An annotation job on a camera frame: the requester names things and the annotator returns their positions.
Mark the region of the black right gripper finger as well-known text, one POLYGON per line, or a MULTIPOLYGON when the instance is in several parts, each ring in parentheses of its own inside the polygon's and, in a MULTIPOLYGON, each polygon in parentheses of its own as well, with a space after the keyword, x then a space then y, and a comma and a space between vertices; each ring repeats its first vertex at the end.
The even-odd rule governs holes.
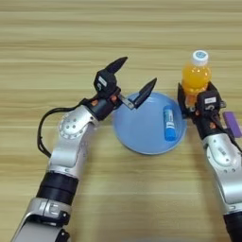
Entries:
POLYGON ((186 109, 186 106, 185 106, 185 93, 184 93, 184 90, 182 88, 182 85, 179 83, 178 84, 178 103, 179 103, 179 106, 180 106, 180 109, 181 109, 181 113, 182 114, 186 114, 187 113, 187 109, 186 109))
POLYGON ((207 86, 207 92, 218 93, 218 89, 217 89, 217 87, 213 84, 212 81, 210 81, 210 82, 208 83, 208 86, 207 86))

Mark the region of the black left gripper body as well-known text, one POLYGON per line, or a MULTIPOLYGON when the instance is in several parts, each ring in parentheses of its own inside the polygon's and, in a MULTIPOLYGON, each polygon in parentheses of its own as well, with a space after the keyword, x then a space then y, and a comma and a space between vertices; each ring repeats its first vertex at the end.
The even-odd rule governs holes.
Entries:
POLYGON ((101 94, 96 94, 92 98, 84 98, 82 104, 90 111, 97 121, 103 121, 121 105, 125 105, 131 110, 135 107, 130 99, 121 95, 120 88, 117 88, 112 94, 106 97, 102 97, 101 94))

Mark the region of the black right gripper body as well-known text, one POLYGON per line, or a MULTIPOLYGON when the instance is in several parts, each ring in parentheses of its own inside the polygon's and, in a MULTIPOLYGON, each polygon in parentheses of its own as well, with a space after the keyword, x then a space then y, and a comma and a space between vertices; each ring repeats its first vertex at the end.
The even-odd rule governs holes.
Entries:
POLYGON ((179 101, 181 114, 184 118, 190 118, 193 124, 197 127, 201 140, 210 135, 225 133, 226 130, 222 127, 218 110, 214 109, 203 110, 200 105, 194 107, 186 107, 184 103, 179 101))

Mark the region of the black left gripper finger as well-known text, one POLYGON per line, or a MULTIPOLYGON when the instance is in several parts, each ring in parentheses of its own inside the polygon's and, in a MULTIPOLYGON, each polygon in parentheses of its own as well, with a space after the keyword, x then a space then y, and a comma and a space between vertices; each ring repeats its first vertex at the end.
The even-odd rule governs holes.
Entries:
POLYGON ((117 60, 114 60, 113 62, 111 62, 110 64, 108 64, 105 67, 105 71, 108 74, 114 75, 116 72, 118 72, 122 68, 122 66, 127 61, 127 59, 128 59, 127 57, 122 57, 117 60))
POLYGON ((139 95, 133 100, 134 108, 138 109, 150 96, 157 79, 153 79, 152 81, 148 82, 139 92, 139 95))

